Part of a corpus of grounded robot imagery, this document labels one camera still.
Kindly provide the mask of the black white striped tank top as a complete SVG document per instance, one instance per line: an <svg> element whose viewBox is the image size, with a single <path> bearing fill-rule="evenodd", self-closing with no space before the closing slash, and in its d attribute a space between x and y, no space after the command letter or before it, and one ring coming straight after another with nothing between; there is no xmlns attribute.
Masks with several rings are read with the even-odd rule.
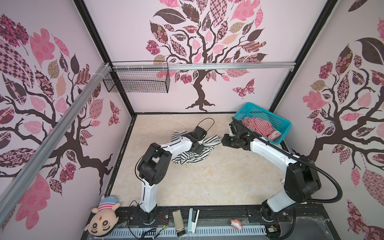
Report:
<svg viewBox="0 0 384 240"><path fill-rule="evenodd" d="M215 149L216 146L222 143L222 138L218 135L206 138L199 142L203 148L198 153L194 152L192 149L186 152L180 153L177 156L173 155L171 161L178 165L185 165L191 163L198 163L205 160L211 151Z"/></svg>

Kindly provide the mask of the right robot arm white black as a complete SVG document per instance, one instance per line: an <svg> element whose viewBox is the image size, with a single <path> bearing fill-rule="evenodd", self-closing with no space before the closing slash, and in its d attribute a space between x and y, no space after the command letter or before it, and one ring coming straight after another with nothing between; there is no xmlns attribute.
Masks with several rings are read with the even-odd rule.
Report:
<svg viewBox="0 0 384 240"><path fill-rule="evenodd" d="M222 139L223 146L256 153L284 174L284 188L262 203L261 216L265 221L273 221L284 209L307 201L321 189L319 174L312 162L306 162L262 139L234 117L229 128L230 132Z"/></svg>

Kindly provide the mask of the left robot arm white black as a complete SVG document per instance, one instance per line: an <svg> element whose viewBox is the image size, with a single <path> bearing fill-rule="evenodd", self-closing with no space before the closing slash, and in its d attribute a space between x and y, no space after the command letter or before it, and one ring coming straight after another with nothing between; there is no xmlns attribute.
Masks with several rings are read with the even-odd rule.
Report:
<svg viewBox="0 0 384 240"><path fill-rule="evenodd" d="M207 132L186 132L168 144L152 143L140 158L137 166L138 179L142 182L139 217L149 225L156 216L158 184L164 179L171 160L178 155L201 153Z"/></svg>

